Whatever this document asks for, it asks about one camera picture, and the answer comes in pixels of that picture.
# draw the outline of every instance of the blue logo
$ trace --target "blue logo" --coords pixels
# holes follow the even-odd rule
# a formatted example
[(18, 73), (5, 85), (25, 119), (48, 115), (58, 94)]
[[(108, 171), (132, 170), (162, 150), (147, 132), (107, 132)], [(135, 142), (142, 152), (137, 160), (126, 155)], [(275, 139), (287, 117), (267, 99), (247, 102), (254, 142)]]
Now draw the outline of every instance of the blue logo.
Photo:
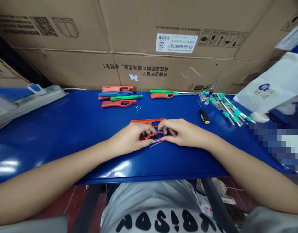
[(266, 83), (266, 84), (263, 84), (259, 87), (259, 90), (262, 90), (262, 91), (266, 91), (268, 90), (270, 87), (270, 84)]

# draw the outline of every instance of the cardboard box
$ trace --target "cardboard box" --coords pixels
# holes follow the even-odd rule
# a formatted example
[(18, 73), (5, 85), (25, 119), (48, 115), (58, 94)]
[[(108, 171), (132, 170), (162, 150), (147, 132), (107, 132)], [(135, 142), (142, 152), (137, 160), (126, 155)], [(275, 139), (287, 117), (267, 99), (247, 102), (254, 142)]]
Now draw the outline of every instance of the cardboard box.
[(0, 34), (62, 87), (237, 93), (297, 24), (298, 0), (0, 0)]
[[(100, 0), (109, 43), (115, 52), (190, 56), (201, 58), (233, 58), (272, 1), (159, 1), (159, 0)], [(173, 35), (194, 35), (197, 39), (189, 48), (174, 52), (167, 45), (176, 41)], [(157, 44), (167, 52), (157, 52)]]
[[(139, 91), (170, 89), (236, 93), (261, 74), (262, 61), (168, 58), (142, 55), (93, 54), (61, 51), (19, 51), (48, 79), (62, 87), (101, 89), (132, 85)], [(130, 79), (137, 76), (137, 81)]]
[(273, 1), (235, 58), (278, 61), (286, 51), (276, 49), (275, 46), (297, 25), (298, 0)]
[(0, 0), (0, 35), (15, 48), (110, 51), (91, 0)]
[(120, 86), (117, 70), (104, 69), (114, 64), (111, 54), (66, 51), (18, 50), (53, 84), (101, 90), (103, 86)]

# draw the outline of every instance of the red plastic lighter part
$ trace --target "red plastic lighter part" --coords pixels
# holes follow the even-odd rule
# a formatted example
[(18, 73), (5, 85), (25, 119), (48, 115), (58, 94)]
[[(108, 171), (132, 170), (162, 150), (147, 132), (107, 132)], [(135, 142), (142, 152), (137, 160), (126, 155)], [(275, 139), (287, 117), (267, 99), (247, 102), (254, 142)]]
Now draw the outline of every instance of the red plastic lighter part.
[(107, 86), (103, 87), (102, 92), (120, 92), (120, 91), (132, 91), (136, 93), (133, 86)]
[(150, 94), (151, 99), (159, 99), (159, 98), (171, 99), (174, 96), (175, 96), (175, 93), (151, 93)]
[(98, 100), (105, 100), (105, 99), (110, 99), (111, 98), (111, 96), (107, 96), (107, 97), (98, 97)]
[[(155, 134), (157, 133), (161, 133), (161, 134), (164, 134), (164, 136), (171, 136), (171, 135), (166, 135), (164, 132), (161, 132), (161, 131), (156, 131), (154, 132), (153, 134), (149, 135), (149, 136), (146, 136), (146, 137), (143, 137), (143, 138), (139, 138), (139, 140), (146, 140), (146, 139), (149, 139), (150, 137), (154, 136)], [(161, 138), (158, 138), (158, 139), (153, 139), (156, 142), (160, 141)]]
[(156, 128), (158, 126), (153, 126), (152, 122), (159, 122), (159, 121), (163, 121), (166, 120), (166, 118), (162, 118), (162, 119), (148, 119), (148, 120), (133, 120), (130, 121), (130, 123), (135, 122), (135, 123), (144, 123), (144, 124), (150, 124), (153, 128)]
[(117, 100), (117, 101), (103, 101), (101, 107), (129, 107), (132, 104), (137, 104), (136, 100)]

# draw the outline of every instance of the blue table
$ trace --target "blue table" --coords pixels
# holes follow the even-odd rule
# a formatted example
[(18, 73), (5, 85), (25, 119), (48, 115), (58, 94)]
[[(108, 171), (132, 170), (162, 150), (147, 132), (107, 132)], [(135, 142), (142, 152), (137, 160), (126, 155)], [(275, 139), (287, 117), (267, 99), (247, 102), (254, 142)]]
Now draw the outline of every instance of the blue table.
[[(211, 123), (200, 119), (197, 96), (150, 98), (150, 93), (128, 108), (101, 108), (99, 91), (69, 91), (69, 95), (13, 120), (0, 131), (0, 183), (37, 166), (110, 138), (130, 120), (167, 118), (185, 120), (211, 131), (269, 164), (281, 166), (250, 135), (248, 125), (231, 126), (210, 103), (204, 109)], [(99, 165), (78, 184), (191, 179), (228, 176), (207, 151), (162, 142)]]

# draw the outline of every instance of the screwdriver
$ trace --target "screwdriver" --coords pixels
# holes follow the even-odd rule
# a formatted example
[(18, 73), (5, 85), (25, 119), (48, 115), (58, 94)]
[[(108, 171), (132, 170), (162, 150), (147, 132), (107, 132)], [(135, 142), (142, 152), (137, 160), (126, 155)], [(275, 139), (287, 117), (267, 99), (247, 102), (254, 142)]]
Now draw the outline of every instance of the screwdriver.
[(200, 106), (200, 113), (201, 113), (202, 121), (203, 121), (205, 124), (209, 124), (209, 123), (210, 123), (210, 119), (208, 118), (208, 115), (206, 114), (206, 112), (204, 111), (204, 109), (201, 107), (199, 101), (198, 101), (198, 103), (199, 103), (199, 106)]

